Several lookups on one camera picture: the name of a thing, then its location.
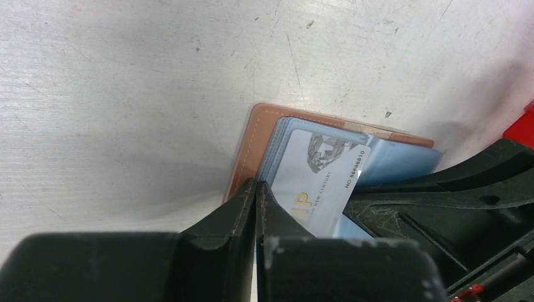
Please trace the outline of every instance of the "red object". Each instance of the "red object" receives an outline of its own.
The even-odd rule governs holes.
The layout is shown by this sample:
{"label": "red object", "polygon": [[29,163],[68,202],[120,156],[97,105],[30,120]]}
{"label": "red object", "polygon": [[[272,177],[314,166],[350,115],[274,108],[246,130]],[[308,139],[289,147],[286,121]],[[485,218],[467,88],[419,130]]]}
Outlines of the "red object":
{"label": "red object", "polygon": [[470,288],[462,291],[458,296],[450,300],[450,302],[464,302],[468,298],[475,297],[484,291],[484,288],[480,284],[473,284]]}
{"label": "red object", "polygon": [[525,108],[525,111],[523,116],[504,132],[503,137],[534,149],[534,101]]}

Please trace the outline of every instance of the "scratch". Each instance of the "scratch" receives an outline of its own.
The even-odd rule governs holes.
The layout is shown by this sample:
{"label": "scratch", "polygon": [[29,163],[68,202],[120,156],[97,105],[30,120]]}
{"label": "scratch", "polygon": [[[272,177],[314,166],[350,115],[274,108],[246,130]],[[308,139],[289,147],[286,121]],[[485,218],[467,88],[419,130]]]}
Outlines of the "scratch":
{"label": "scratch", "polygon": [[[204,95],[204,93],[202,94],[202,99],[205,101],[205,107],[206,107],[206,109],[208,111],[208,114],[210,115],[210,120],[212,121],[213,130],[215,132],[217,132],[217,126],[215,125],[215,119],[213,118],[212,110],[210,109],[210,106],[209,106],[210,103],[206,100],[206,95]],[[213,135],[212,131],[210,132],[210,136],[217,141],[217,143],[219,144],[220,150],[224,152],[224,148],[222,147],[222,144],[220,143],[219,136],[217,135],[217,137],[215,137]]]}
{"label": "scratch", "polygon": [[45,203],[43,203],[41,201],[41,199],[38,199],[37,196],[35,196],[35,194],[33,194],[32,192],[30,192],[30,190],[28,190],[28,188],[21,182],[20,185],[24,188],[24,190],[26,190],[26,192],[28,192],[28,194],[32,195],[33,198],[35,198],[35,200],[37,200],[37,202],[39,202],[39,204],[41,204],[42,206],[44,206],[46,209],[48,209],[50,212],[54,213],[56,216],[58,216],[59,218],[61,218],[63,221],[67,221],[65,218],[61,217],[61,215],[59,215],[58,213],[56,213],[54,210],[52,210],[49,206],[47,206]]}
{"label": "scratch", "polygon": [[441,14],[441,17],[440,17],[440,20],[439,20],[439,21],[441,21],[441,19],[443,18],[443,16],[444,16],[445,13],[447,12],[447,9],[449,9],[449,7],[450,7],[452,1],[454,1],[454,0],[451,0],[451,1],[449,2],[449,5],[445,8],[445,10],[443,11],[443,14]]}
{"label": "scratch", "polygon": [[278,19],[275,23],[275,25],[273,26],[273,31],[271,32],[271,35],[269,36],[269,40],[271,40],[271,38],[273,38],[273,35],[275,34],[275,29],[276,29],[276,26],[278,25],[278,22],[280,22],[280,19]]}
{"label": "scratch", "polygon": [[350,92],[351,89],[352,89],[352,86],[349,87],[349,89],[347,89],[347,91],[345,92],[345,94],[343,94],[343,96],[342,96],[341,99],[340,99],[340,103],[343,103],[343,101],[345,100],[345,98],[347,97],[347,95],[349,95],[349,92]]}
{"label": "scratch", "polygon": [[247,64],[245,64],[245,67],[243,67],[243,69],[247,69],[247,68],[249,67],[249,65],[252,63],[252,61],[256,58],[257,55],[258,55],[258,54],[255,53],[255,54],[252,56],[252,58],[250,59],[250,61],[249,61]]}
{"label": "scratch", "polygon": [[276,5],[276,8],[275,8],[275,16],[276,16],[276,13],[278,12],[278,7],[280,6],[280,3],[282,2],[282,0],[279,0],[278,1],[278,4]]}
{"label": "scratch", "polygon": [[326,108],[332,106],[332,105],[335,104],[337,101],[338,101],[338,99],[335,99],[333,102],[328,103],[326,106],[324,106],[323,108],[319,109],[319,112],[321,112],[321,111],[325,110]]}
{"label": "scratch", "polygon": [[404,3],[403,5],[399,6],[396,10],[393,11],[392,14],[398,12],[401,8],[403,8],[404,6],[406,6],[406,5],[407,5],[408,3],[410,3],[410,2],[412,2],[412,0],[410,0],[410,1],[406,2],[406,3]]}
{"label": "scratch", "polygon": [[21,118],[18,117],[18,115],[16,115],[14,112],[11,112],[11,113],[12,113],[13,115],[15,115],[15,117],[17,118],[17,120],[18,120],[19,122],[21,122],[22,125],[23,125],[26,129],[28,129],[30,132],[32,132],[32,130],[30,129],[30,127],[28,127],[28,125],[26,125],[26,123],[25,123]]}
{"label": "scratch", "polygon": [[494,51],[494,52],[497,50],[497,47],[499,47],[499,45],[501,44],[501,41],[502,41],[502,40],[503,40],[503,39],[499,39],[499,43],[497,43],[497,45],[495,46],[495,48],[493,48],[493,51]]}
{"label": "scratch", "polygon": [[0,91],[0,96],[2,96],[4,99],[6,100],[10,100],[10,98],[8,98],[2,91]]}
{"label": "scratch", "polygon": [[289,44],[289,50],[291,51],[291,58],[293,59],[293,66],[295,67],[295,73],[297,74],[298,86],[300,87],[300,93],[302,95],[302,102],[304,102],[304,110],[307,110],[306,100],[304,99],[304,91],[302,90],[302,85],[300,84],[300,77],[298,76],[297,63],[295,63],[295,56],[293,55],[293,47],[291,46],[289,35],[285,33],[285,36],[287,37],[287,43]]}
{"label": "scratch", "polygon": [[69,46],[74,49],[75,52],[77,52],[79,55],[82,56],[82,58],[86,59],[87,61],[91,62],[91,60],[89,60],[89,58],[87,58],[79,49],[77,49],[76,47],[72,46],[69,44]]}
{"label": "scratch", "polygon": [[[4,72],[4,73],[8,73],[8,71],[6,69],[4,69],[4,67],[1,67],[0,66],[0,69]],[[40,93],[42,94],[41,90],[35,88],[32,84],[30,84],[29,82],[26,82],[24,81],[21,77],[17,76],[17,75],[14,75],[14,77],[16,77],[19,81],[21,81],[22,83],[26,84],[28,87],[32,88],[33,90],[35,90],[35,92],[37,93]]]}
{"label": "scratch", "polygon": [[256,66],[252,69],[252,99],[256,102]]}
{"label": "scratch", "polygon": [[115,90],[120,91],[124,96],[126,94],[122,90],[120,90],[119,88],[117,88],[115,86],[115,76],[116,76],[116,74],[113,75],[113,80],[111,81],[111,92],[108,92],[106,89],[104,89],[104,91],[107,92],[111,96],[111,98],[113,99],[112,100],[113,101],[113,116],[115,117],[115,140],[116,140],[116,147],[118,149],[119,163],[120,163],[120,167],[121,167],[121,170],[122,170],[122,176],[124,177],[124,185],[128,189],[128,198],[130,200],[130,205],[132,206],[132,209],[135,211],[136,207],[135,207],[134,199],[132,197],[132,190],[130,188],[130,184],[128,183],[128,175],[126,173],[126,167],[125,167],[125,164],[124,164],[124,158],[122,156],[122,148],[120,147],[120,135],[119,135],[119,132],[118,132],[118,123],[117,123],[118,111],[116,109],[116,102],[119,101],[119,100],[115,96]]}
{"label": "scratch", "polygon": [[361,220],[368,221],[381,230],[395,234],[396,237],[406,237],[401,232],[401,226],[399,225],[401,218],[398,216],[398,211],[388,208],[366,207],[361,212],[364,213],[364,217],[360,218]]}
{"label": "scratch", "polygon": [[[324,18],[326,18],[326,11],[324,10],[324,1],[321,1],[321,6],[322,6],[322,16]],[[329,29],[328,29],[328,23],[325,25],[325,32],[326,32],[326,36],[328,38],[331,38],[332,40],[334,40],[334,43],[330,43],[331,45],[336,45],[336,49],[338,50],[337,51],[337,58],[339,60],[339,63],[341,63],[341,69],[343,70],[343,74],[345,75],[345,79],[347,80],[347,82],[349,82],[349,77],[347,76],[347,70],[345,69],[345,65],[343,64],[343,60],[341,60],[341,56],[339,55],[341,53],[341,48],[339,47],[339,43],[336,41],[335,38],[333,37],[330,37],[330,34],[329,34]]]}
{"label": "scratch", "polygon": [[125,96],[127,97],[127,95],[126,95],[126,93],[124,92],[124,90],[122,90],[122,89],[120,89],[120,88],[117,88],[117,90],[118,90],[118,92],[122,93],[123,98],[124,98]]}

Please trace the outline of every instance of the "card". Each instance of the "card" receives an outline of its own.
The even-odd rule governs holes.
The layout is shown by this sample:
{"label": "card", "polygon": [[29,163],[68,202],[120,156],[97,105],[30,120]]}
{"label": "card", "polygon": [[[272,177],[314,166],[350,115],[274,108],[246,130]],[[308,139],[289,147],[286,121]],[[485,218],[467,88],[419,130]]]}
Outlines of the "card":
{"label": "card", "polygon": [[368,145],[370,140],[373,140],[374,135],[367,133],[357,133],[347,130],[336,129],[330,126],[321,125],[312,121],[301,120],[300,118],[280,118],[278,120],[277,129],[274,132],[261,168],[259,170],[257,179],[260,181],[267,181],[269,184],[273,183],[276,172],[282,161],[282,156],[291,138],[291,134],[295,130],[304,130],[316,134],[326,135],[327,137],[335,137],[341,140],[346,140],[358,145]]}
{"label": "card", "polygon": [[331,237],[371,149],[358,142],[294,130],[271,189],[290,215],[317,237]]}
{"label": "card", "polygon": [[275,131],[275,125],[280,118],[294,117],[301,120],[313,121],[320,125],[352,132],[363,132],[392,142],[402,142],[431,148],[432,140],[414,135],[408,135],[392,130],[379,129],[374,126],[346,121],[341,118],[305,112],[293,108],[273,104],[257,104],[251,111],[247,127],[244,130],[240,147],[237,150],[236,162],[230,175],[230,183],[224,197],[227,201],[245,179],[258,176],[258,171],[266,149]]}

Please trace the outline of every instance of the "brown leather wallet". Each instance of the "brown leather wallet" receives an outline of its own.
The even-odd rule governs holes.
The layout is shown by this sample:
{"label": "brown leather wallet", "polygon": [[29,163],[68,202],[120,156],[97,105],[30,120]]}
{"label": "brown leather wallet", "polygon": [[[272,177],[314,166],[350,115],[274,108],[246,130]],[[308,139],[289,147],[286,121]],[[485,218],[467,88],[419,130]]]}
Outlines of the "brown leather wallet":
{"label": "brown leather wallet", "polygon": [[226,192],[224,202],[232,196],[237,188],[249,177],[255,178],[258,174],[263,160],[263,155],[267,150],[269,141],[279,118],[290,116],[301,118],[303,120],[314,121],[323,125],[329,125],[339,129],[365,132],[384,140],[394,142],[410,143],[424,147],[434,147],[434,141],[423,137],[399,133],[395,131],[384,130],[374,126],[368,126],[361,123],[345,121],[340,118],[320,115],[300,111],[282,106],[260,103],[252,109],[249,122],[245,129],[245,134],[237,153],[236,164],[230,176],[230,185]]}

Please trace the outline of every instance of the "scratched metal surface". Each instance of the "scratched metal surface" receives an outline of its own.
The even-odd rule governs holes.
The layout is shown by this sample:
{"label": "scratched metal surface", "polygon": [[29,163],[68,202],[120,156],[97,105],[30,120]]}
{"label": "scratched metal surface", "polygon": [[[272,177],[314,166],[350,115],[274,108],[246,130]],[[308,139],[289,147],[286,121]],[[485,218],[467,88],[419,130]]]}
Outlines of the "scratched metal surface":
{"label": "scratched metal surface", "polygon": [[182,230],[254,103],[479,151],[534,96],[533,3],[4,0],[0,260],[29,233]]}

